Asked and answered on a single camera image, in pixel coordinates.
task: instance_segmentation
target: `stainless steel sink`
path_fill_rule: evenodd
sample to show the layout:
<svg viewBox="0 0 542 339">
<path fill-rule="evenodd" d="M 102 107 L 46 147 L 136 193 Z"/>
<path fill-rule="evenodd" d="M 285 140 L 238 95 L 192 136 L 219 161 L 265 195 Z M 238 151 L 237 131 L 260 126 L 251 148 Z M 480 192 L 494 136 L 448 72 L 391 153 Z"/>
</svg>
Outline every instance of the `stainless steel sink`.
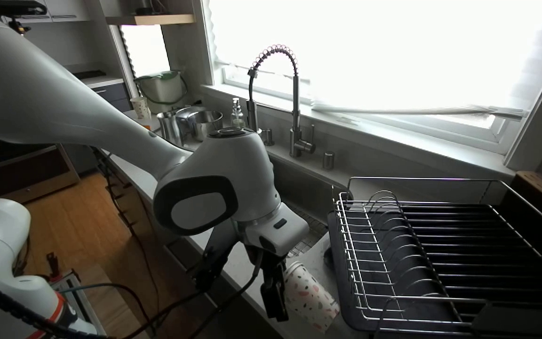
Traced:
<svg viewBox="0 0 542 339">
<path fill-rule="evenodd" d="M 309 234 L 290 251 L 288 257 L 308 251 L 327 233 L 327 213 L 333 210 L 333 199 L 347 189 L 344 185 L 288 161 L 270 155 L 275 187 L 282 201 L 309 224 Z"/>
</svg>

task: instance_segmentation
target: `pull-down faucet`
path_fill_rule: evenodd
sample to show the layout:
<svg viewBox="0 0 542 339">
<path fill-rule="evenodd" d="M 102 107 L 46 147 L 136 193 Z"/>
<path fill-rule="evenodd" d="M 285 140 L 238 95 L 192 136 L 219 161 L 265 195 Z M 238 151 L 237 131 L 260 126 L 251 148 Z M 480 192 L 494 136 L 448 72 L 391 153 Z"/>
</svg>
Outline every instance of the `pull-down faucet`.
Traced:
<svg viewBox="0 0 542 339">
<path fill-rule="evenodd" d="M 315 144 L 313 142 L 314 136 L 314 125 L 311 125 L 311 142 L 302 140 L 303 131 L 301 130 L 301 110 L 300 110 L 300 95 L 298 91 L 298 62 L 294 57 L 292 50 L 284 45 L 273 45 L 265 49 L 258 58 L 254 61 L 254 64 L 248 70 L 248 75 L 250 75 L 250 83 L 248 84 L 248 95 L 249 100 L 247 102 L 248 110 L 248 127 L 253 129 L 256 133 L 261 133 L 258 128 L 258 118 L 256 116 L 256 101 L 252 99 L 252 84 L 254 83 L 254 78 L 258 75 L 258 67 L 261 66 L 262 62 L 268 58 L 271 54 L 282 53 L 290 58 L 292 62 L 292 67 L 294 68 L 294 77 L 293 80 L 293 92 L 292 92 L 292 128 L 290 129 L 290 156 L 299 157 L 301 152 L 313 153 L 315 152 Z"/>
</svg>

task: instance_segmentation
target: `dish rack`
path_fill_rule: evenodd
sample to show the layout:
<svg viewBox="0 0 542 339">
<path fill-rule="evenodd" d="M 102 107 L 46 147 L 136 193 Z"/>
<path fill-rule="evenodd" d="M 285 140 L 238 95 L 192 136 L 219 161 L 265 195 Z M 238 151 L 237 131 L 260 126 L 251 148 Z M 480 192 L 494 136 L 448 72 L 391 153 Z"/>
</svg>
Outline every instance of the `dish rack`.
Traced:
<svg viewBox="0 0 542 339">
<path fill-rule="evenodd" d="M 393 189 L 353 200 L 365 187 Z M 542 337 L 542 243 L 527 241 L 542 234 L 542 213 L 518 193 L 462 178 L 351 178 L 348 188 L 328 223 L 351 327 Z"/>
</svg>

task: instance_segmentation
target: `white countertop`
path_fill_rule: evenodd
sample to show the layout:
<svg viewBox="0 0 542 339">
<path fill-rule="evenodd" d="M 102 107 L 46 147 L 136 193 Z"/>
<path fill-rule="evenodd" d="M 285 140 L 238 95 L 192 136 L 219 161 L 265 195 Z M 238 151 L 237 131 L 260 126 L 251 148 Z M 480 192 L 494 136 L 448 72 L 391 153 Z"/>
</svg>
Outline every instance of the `white countertop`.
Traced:
<svg viewBox="0 0 542 339">
<path fill-rule="evenodd" d="M 98 88 L 102 86 L 110 86 L 112 84 L 120 84 L 125 82 L 125 80 L 123 80 L 122 78 L 110 77 L 108 75 L 104 75 L 102 77 L 82 79 L 81 81 L 89 88 Z"/>
<path fill-rule="evenodd" d="M 133 111 L 125 112 L 127 116 L 135 118 Z M 154 118 L 151 122 L 151 129 L 155 130 L 158 128 L 158 122 Z M 279 146 L 267 147 L 267 151 L 271 157 L 276 157 L 283 159 L 292 163 L 296 167 L 301 168 L 303 171 L 313 172 L 318 176 L 323 176 L 329 180 L 332 180 L 343 185 L 348 184 L 349 178 L 352 174 L 345 172 L 340 172 L 338 170 L 326 171 L 321 168 L 321 158 L 319 156 L 310 156 L 304 154 L 303 157 L 294 159 L 289 156 L 288 150 L 280 148 Z M 124 161 L 123 159 L 112 155 L 110 160 L 118 166 L 118 168 L 123 171 L 126 176 L 131 180 L 133 185 L 152 202 L 153 194 L 156 189 L 157 180 L 153 178 L 149 173 L 144 170 Z M 383 187 L 372 186 L 370 184 L 359 186 L 357 189 L 352 189 L 352 193 L 356 199 L 365 199 L 372 193 L 375 193 Z M 204 251 L 204 247 L 210 237 L 212 229 L 207 230 L 204 233 L 197 234 L 195 236 L 190 236 L 189 241 L 198 249 L 198 251 Z M 338 299 L 338 291 L 335 283 L 334 272 L 327 267 L 323 262 L 323 253 L 325 249 L 329 247 L 329 234 L 325 234 L 322 240 L 320 240 L 316 245 L 314 245 L 306 253 L 299 255 L 297 257 L 287 260 L 288 265 L 293 261 L 298 260 L 304 264 L 304 266 L 312 273 L 312 275 L 318 279 L 318 281 L 330 292 L 334 298 Z M 234 285 L 236 289 L 239 289 L 241 286 L 245 285 L 252 275 L 253 266 L 250 263 L 247 253 L 243 246 L 236 245 L 232 252 L 230 253 L 227 264 L 223 268 L 223 276 L 229 283 Z M 265 319 L 267 319 L 263 299 L 260 294 L 260 285 L 263 283 L 263 275 L 260 274 L 255 283 L 243 294 L 243 297 L 260 313 Z M 368 338 L 368 333 L 363 333 L 351 329 L 342 319 L 342 316 L 337 316 L 333 324 L 330 326 L 327 333 L 322 334 L 319 331 L 315 330 L 310 326 L 304 319 L 300 318 L 299 315 L 295 313 L 290 313 L 290 320 L 287 322 L 277 322 L 275 320 L 270 320 L 269 324 L 279 332 L 282 337 L 287 339 L 316 339 L 316 338 L 329 338 L 329 339 L 342 339 L 342 338 Z"/>
</svg>

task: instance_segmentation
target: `stainless steel bowl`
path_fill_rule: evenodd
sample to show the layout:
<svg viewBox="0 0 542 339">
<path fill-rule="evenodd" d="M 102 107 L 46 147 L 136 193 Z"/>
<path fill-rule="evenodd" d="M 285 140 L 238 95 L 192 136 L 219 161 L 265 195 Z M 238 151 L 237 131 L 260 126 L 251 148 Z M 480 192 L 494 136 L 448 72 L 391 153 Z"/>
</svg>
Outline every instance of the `stainless steel bowl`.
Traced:
<svg viewBox="0 0 542 339">
<path fill-rule="evenodd" d="M 210 132 L 223 128 L 223 113 L 208 110 L 202 106 L 180 109 L 177 111 L 176 117 L 187 121 L 191 136 L 198 141 L 204 141 L 204 138 Z"/>
</svg>

